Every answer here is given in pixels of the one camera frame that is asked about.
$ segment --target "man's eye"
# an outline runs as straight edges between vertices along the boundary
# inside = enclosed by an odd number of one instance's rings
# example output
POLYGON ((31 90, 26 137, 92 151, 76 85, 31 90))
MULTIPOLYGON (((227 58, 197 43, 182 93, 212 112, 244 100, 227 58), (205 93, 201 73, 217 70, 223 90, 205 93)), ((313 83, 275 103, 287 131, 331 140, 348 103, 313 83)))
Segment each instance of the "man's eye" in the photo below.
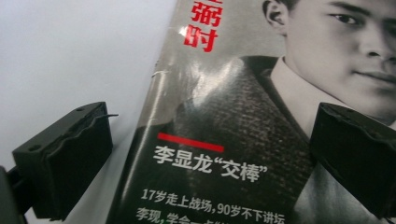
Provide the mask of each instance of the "man's eye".
POLYGON ((336 15, 332 15, 333 17, 335 17, 337 20, 339 20, 340 22, 346 23, 346 24, 350 24, 350 25, 359 25, 361 24, 357 19, 348 16, 348 15, 343 15, 343 14, 336 14, 336 15))
POLYGON ((388 32, 389 32, 393 37, 396 36, 396 26, 395 26, 395 25, 386 26, 386 29, 388 30, 388 32))

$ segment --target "man's nose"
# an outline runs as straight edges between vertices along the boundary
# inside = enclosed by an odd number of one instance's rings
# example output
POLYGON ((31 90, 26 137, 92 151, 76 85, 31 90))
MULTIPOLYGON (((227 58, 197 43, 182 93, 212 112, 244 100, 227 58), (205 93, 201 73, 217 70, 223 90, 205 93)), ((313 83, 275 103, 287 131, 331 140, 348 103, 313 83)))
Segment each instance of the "man's nose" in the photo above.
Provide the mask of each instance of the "man's nose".
POLYGON ((396 41, 381 28, 373 27, 361 34, 361 52, 368 58, 396 63, 396 41))

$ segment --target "man's ear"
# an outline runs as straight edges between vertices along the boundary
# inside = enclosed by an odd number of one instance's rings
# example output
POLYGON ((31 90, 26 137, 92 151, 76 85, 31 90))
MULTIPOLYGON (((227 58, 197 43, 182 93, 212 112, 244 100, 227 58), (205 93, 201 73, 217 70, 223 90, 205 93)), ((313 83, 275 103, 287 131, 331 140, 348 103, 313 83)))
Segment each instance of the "man's ear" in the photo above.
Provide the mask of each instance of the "man's ear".
POLYGON ((289 22, 289 11, 285 4, 278 0, 265 0, 262 5, 265 19, 279 34, 286 36, 289 22))

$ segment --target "clamp jaw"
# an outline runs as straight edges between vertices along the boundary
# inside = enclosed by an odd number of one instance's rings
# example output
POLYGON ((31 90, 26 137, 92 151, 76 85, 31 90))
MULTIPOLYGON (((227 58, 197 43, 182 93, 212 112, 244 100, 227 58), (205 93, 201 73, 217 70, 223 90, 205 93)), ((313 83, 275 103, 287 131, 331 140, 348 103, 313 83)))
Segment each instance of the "clamp jaw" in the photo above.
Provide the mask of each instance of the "clamp jaw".
POLYGON ((110 156, 106 103, 79 107, 13 150, 16 166, 0 167, 0 217, 27 223, 33 207, 38 218, 65 220, 110 156))
POLYGON ((352 109, 322 103, 310 149, 368 211, 396 217, 396 131, 352 109))

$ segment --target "book cover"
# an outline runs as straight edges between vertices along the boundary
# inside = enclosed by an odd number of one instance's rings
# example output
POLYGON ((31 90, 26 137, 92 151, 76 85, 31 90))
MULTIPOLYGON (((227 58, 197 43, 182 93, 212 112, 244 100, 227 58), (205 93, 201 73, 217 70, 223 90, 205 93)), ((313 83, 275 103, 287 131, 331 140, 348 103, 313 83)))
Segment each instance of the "book cover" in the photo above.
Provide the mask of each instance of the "book cover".
POLYGON ((320 102, 396 117, 379 2, 178 1, 107 223, 389 223, 308 147, 320 102))

